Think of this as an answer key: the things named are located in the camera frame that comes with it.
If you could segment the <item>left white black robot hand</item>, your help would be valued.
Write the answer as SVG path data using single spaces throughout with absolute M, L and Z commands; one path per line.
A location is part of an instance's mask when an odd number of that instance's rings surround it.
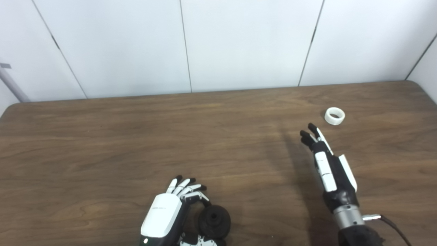
M 192 204 L 201 201 L 208 208 L 209 198 L 202 193 L 206 186 L 195 178 L 175 177 L 167 191 L 157 195 L 140 229 L 141 246 L 225 246 L 222 239 L 183 232 Z

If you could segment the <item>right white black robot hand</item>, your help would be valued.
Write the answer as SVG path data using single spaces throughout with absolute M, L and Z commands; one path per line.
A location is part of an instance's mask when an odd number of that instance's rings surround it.
M 301 142 L 313 154 L 316 173 L 323 185 L 322 198 L 331 213 L 341 206 L 359 206 L 357 183 L 345 155 L 333 153 L 322 131 L 313 123 L 301 130 Z

